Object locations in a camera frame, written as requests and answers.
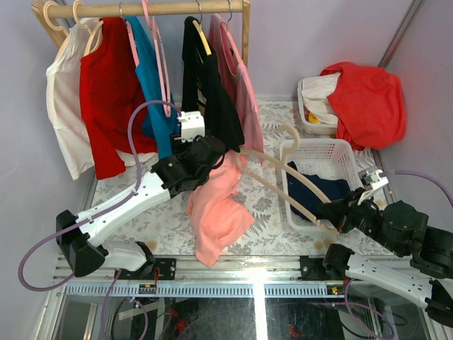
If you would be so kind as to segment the salmon pink t-shirt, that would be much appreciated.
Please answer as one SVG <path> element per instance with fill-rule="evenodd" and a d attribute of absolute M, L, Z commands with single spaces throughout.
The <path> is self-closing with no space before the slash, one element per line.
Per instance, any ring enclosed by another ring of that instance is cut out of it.
<path fill-rule="evenodd" d="M 223 249 L 237 242 L 254 217 L 234 196 L 241 180 L 236 153 L 227 152 L 223 164 L 210 172 L 206 184 L 193 191 L 187 213 L 195 235 L 195 255 L 207 267 L 214 265 Z"/>

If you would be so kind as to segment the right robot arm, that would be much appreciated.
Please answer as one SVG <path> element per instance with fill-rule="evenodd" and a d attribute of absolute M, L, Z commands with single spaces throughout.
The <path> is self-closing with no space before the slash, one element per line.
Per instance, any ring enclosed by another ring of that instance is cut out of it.
<path fill-rule="evenodd" d="M 362 189 L 342 200 L 322 203 L 321 214 L 341 233 L 359 230 L 399 258 L 410 257 L 424 278 L 378 265 L 342 244 L 331 244 L 322 265 L 336 279 L 368 281 L 411 301 L 428 317 L 452 326 L 452 233 L 428 226 L 428 216 L 397 201 L 380 210 Z"/>

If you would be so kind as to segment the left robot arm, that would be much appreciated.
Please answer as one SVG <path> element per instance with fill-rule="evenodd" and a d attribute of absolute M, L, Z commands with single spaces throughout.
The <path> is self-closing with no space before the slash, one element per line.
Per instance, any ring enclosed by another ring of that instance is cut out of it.
<path fill-rule="evenodd" d="M 148 279 L 156 259 L 144 242 L 110 242 L 108 238 L 145 210 L 205 184 L 225 154 L 216 137 L 197 136 L 183 152 L 160 159 L 137 185 L 75 215 L 65 210 L 56 217 L 57 245 L 77 278 L 102 267 L 122 271 L 122 279 Z"/>

